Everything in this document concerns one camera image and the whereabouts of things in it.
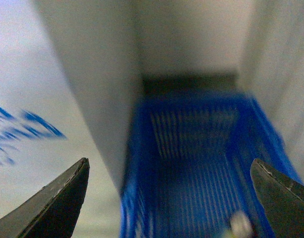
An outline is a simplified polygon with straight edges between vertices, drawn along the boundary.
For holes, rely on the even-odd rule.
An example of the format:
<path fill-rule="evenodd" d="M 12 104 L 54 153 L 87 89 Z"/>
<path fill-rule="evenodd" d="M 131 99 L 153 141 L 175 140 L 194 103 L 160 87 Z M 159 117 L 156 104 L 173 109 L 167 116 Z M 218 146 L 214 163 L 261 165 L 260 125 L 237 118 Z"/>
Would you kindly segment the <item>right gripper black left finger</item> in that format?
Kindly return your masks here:
<path fill-rule="evenodd" d="M 0 219 L 0 238 L 70 238 L 86 196 L 90 164 L 82 158 Z"/>

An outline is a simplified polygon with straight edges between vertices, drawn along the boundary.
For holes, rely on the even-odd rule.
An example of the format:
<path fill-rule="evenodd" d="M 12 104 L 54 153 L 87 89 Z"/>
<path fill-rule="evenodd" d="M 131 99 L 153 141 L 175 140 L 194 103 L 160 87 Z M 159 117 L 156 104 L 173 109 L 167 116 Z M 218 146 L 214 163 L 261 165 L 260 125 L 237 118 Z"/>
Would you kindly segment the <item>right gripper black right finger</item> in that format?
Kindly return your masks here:
<path fill-rule="evenodd" d="M 277 238 L 304 238 L 304 186 L 261 159 L 250 168 L 255 193 Z"/>

